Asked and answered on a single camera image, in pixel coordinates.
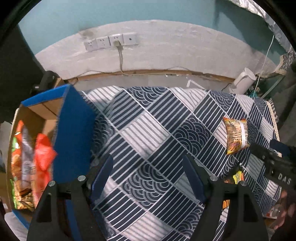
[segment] metal bolt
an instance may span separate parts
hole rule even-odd
[[[48,186],[50,186],[50,187],[52,187],[52,186],[54,186],[55,185],[55,181],[50,181],[49,183],[48,183]]]
[[[86,179],[86,177],[83,176],[83,175],[81,175],[81,176],[78,177],[78,181],[79,181],[79,182],[82,182],[82,181],[84,181],[85,179]]]
[[[240,183],[240,185],[242,185],[242,186],[244,186],[244,187],[245,187],[245,186],[248,186],[248,184],[247,184],[246,181],[240,181],[239,183]]]
[[[215,181],[218,180],[218,177],[216,177],[216,176],[210,176],[210,180],[212,180],[213,182],[215,182]]]

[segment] teal painted wall section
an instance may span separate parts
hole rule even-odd
[[[42,0],[19,23],[34,54],[92,27],[130,20],[192,23],[229,34],[266,54],[272,32],[259,16],[227,0]],[[274,40],[268,57],[279,63],[285,50]]]

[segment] blue and white tablecloth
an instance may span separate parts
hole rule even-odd
[[[263,176],[263,162],[249,149],[226,155],[222,117],[246,118],[249,141],[269,148],[279,140],[270,104],[259,98],[200,89],[104,87],[81,92],[97,111],[92,165],[110,153],[114,168],[93,204],[108,240],[189,240],[204,206],[182,169],[191,154],[210,174],[222,177],[242,163],[262,213],[280,187]],[[224,229],[221,215],[214,240]]]

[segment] blue box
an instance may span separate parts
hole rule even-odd
[[[63,85],[24,100],[16,112],[12,134],[15,133],[18,121],[23,120],[33,139],[36,139],[38,133],[53,138],[53,148],[57,152],[53,161],[53,180],[57,183],[70,182],[89,171],[95,117],[95,112],[75,88]],[[10,185],[11,145],[12,138],[7,162],[7,186],[10,187],[8,194],[13,207]],[[30,213],[16,209],[13,212],[29,228]],[[75,228],[72,222],[71,228],[72,231]]]

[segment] white kettle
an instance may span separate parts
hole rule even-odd
[[[229,92],[243,95],[244,93],[246,93],[248,88],[254,83],[255,80],[255,74],[248,68],[245,68],[244,72],[242,72],[229,86]]]

